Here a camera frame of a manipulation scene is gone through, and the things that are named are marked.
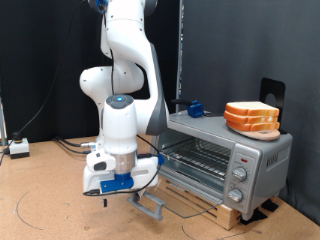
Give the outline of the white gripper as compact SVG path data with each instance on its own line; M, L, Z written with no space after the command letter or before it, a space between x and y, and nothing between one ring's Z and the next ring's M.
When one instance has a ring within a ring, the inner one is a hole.
M130 193L157 184L158 158L138 159L128 170L117 170L113 156L88 155L83 173L83 194L104 196L117 193ZM107 199L102 200L107 207Z

